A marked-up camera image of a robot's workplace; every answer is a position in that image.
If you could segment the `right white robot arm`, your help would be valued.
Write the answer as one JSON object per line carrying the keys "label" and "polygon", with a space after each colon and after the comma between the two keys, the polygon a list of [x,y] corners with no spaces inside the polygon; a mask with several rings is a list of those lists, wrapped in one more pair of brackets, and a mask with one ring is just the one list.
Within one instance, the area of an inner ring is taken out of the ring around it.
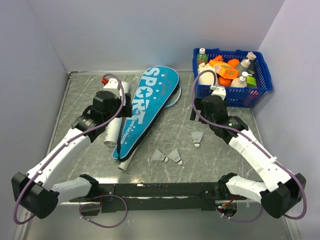
{"label": "right white robot arm", "polygon": [[260,181],[253,181],[229,173],[220,180],[219,195],[223,199],[237,195],[254,200],[276,219],[286,217],[290,209],[302,202],[302,213],[290,217],[292,220],[302,219],[307,212],[306,178],[281,165],[262,146],[243,120],[228,114],[228,104],[220,96],[196,97],[191,104],[190,119],[193,121],[199,117],[200,121],[208,124],[214,134],[236,150],[261,178]]}

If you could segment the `white shuttlecock tube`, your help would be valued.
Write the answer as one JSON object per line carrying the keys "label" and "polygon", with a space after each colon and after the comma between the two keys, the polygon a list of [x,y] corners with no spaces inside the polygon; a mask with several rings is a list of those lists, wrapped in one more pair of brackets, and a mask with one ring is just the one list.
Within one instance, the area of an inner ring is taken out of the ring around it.
{"label": "white shuttlecock tube", "polygon": [[111,122],[106,127],[106,135],[104,138],[104,144],[111,148],[115,147],[118,141],[118,137],[120,134],[120,129],[122,126],[122,119],[116,122]]}

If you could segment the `white shuttlecock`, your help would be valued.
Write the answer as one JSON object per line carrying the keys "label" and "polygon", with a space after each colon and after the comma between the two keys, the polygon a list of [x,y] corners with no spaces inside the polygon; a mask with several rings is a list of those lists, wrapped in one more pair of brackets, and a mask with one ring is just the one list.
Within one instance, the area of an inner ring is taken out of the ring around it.
{"label": "white shuttlecock", "polygon": [[202,131],[194,131],[194,132],[191,133],[191,136],[192,136],[192,139],[193,139],[193,142],[194,142],[194,146],[196,148],[199,148],[201,139],[203,137],[203,132]]}
{"label": "white shuttlecock", "polygon": [[151,157],[151,161],[160,161],[160,162],[167,163],[169,159],[159,149],[156,148]]}
{"label": "white shuttlecock", "polygon": [[171,153],[169,153],[169,154],[167,155],[167,157],[168,157],[170,160],[172,160],[172,161],[174,161],[175,163],[177,163],[179,166],[181,166],[181,165],[183,164],[183,161],[182,161],[182,159],[181,159],[181,157],[180,157],[180,154],[179,154],[179,151],[178,151],[177,148],[174,149]]}

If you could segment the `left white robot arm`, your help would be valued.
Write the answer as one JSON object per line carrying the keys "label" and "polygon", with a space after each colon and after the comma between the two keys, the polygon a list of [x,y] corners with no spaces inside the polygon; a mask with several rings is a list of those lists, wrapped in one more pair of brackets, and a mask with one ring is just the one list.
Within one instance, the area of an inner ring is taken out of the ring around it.
{"label": "left white robot arm", "polygon": [[99,182],[82,174],[74,180],[56,184],[59,173],[96,138],[102,134],[114,118],[132,116],[131,95],[116,96],[110,91],[98,91],[80,116],[78,116],[63,140],[36,167],[26,174],[17,172],[11,179],[15,206],[13,220],[17,218],[18,207],[22,206],[33,217],[44,219],[57,205],[84,198],[95,200],[99,195]]}

